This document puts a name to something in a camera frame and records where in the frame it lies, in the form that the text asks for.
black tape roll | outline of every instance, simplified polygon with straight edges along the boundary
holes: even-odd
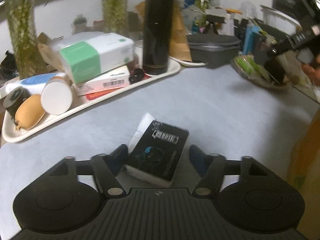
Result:
[[[3,107],[9,112],[11,117],[15,119],[18,108],[28,97],[30,97],[30,94],[27,90],[23,87],[17,87],[4,99]]]

tissue box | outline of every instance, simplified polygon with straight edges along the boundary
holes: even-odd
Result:
[[[111,70],[92,80],[74,85],[78,96],[84,96],[95,92],[122,88],[130,85],[130,72],[127,66]]]
[[[74,84],[133,61],[132,40],[108,33],[60,50],[60,59]]]

hand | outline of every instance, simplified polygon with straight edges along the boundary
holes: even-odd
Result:
[[[320,63],[320,54],[317,56],[317,62]],[[303,72],[316,86],[320,86],[320,68],[314,69],[309,64],[302,64]]]

white wall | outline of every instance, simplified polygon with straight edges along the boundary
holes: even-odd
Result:
[[[143,0],[129,0],[128,10],[134,11],[134,6]],[[247,0],[221,0],[221,6],[225,8],[239,9],[241,2]],[[271,6],[272,0],[250,0],[262,17],[260,4]],[[88,23],[102,19],[101,0],[51,0],[47,6],[47,0],[36,0],[35,23],[36,31],[47,33],[50,37],[71,35],[71,23],[78,14],[83,14]],[[0,8],[0,60],[7,50],[12,51],[7,22],[5,20],[4,7]]]

barcode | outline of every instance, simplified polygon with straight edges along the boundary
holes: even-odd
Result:
[[[124,79],[103,83],[103,87],[106,88],[106,87],[121,85],[121,84],[124,84]]]

